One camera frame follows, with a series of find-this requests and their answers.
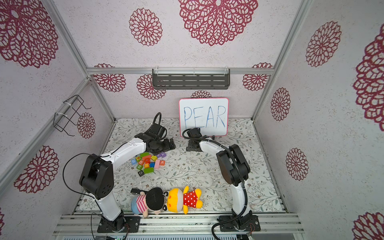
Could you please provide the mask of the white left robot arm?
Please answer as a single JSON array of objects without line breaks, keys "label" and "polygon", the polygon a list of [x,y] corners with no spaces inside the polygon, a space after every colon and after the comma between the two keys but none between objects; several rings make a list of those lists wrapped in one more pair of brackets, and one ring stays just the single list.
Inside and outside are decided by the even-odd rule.
[{"label": "white left robot arm", "polygon": [[154,155],[174,150],[174,139],[166,138],[167,129],[159,124],[152,124],[144,133],[122,144],[105,156],[88,155],[79,183],[90,194],[102,211],[102,219],[108,223],[122,224],[124,212],[118,206],[112,193],[114,171],[133,157],[148,152]]}]

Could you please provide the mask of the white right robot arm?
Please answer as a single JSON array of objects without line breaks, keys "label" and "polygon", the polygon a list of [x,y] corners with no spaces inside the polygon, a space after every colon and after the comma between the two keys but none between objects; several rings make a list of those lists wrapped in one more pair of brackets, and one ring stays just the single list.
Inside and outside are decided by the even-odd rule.
[{"label": "white right robot arm", "polygon": [[226,147],[209,136],[203,136],[200,128],[187,129],[183,131],[182,137],[189,140],[188,151],[204,152],[217,157],[222,176],[231,186],[233,198],[233,217],[222,221],[222,225],[232,224],[239,229],[243,228],[252,218],[246,189],[251,169],[240,147]]}]

